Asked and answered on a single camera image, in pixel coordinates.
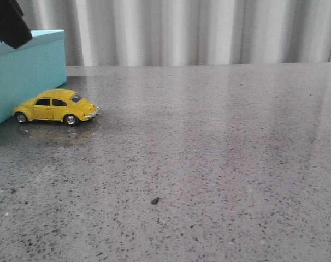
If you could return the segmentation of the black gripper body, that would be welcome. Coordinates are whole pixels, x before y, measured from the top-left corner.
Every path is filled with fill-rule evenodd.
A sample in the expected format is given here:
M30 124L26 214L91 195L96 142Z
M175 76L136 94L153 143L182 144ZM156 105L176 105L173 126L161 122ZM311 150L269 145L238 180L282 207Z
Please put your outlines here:
M33 39L17 1L0 0L0 42L18 49Z

